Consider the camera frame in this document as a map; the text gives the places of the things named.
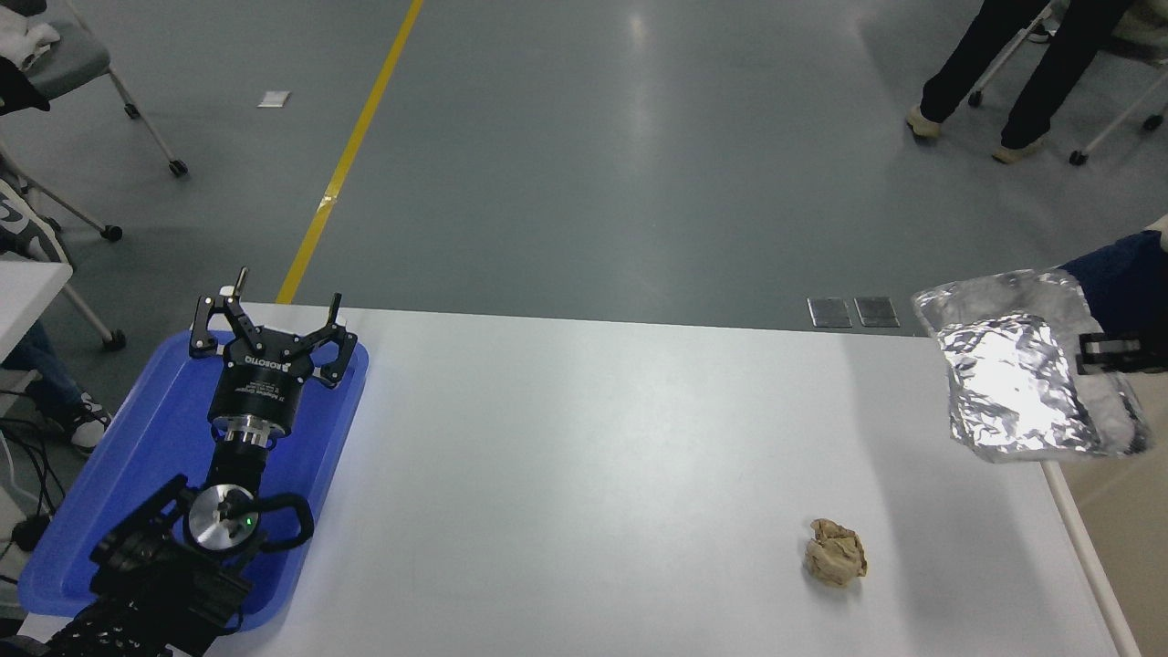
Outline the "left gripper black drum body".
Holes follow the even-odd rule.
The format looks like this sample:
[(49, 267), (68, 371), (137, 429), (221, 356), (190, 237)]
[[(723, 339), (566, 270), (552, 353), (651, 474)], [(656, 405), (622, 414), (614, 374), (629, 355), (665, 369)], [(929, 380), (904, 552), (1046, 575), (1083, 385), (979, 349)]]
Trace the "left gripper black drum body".
[(214, 392), (208, 421), (224, 428), (234, 417), (267, 421), (276, 433), (292, 433), (312, 360), (301, 354), (290, 362), (276, 355), (253, 355), (245, 344), (230, 344)]

